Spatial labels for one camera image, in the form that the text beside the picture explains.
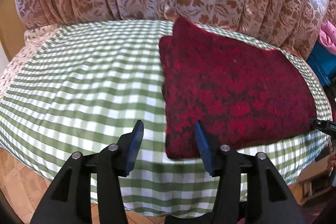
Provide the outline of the person's right hand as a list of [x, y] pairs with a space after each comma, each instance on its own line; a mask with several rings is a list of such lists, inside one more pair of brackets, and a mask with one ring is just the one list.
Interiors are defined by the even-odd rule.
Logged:
[[336, 155], [335, 152], [332, 152], [327, 161], [327, 170], [332, 172], [334, 167], [336, 167]]

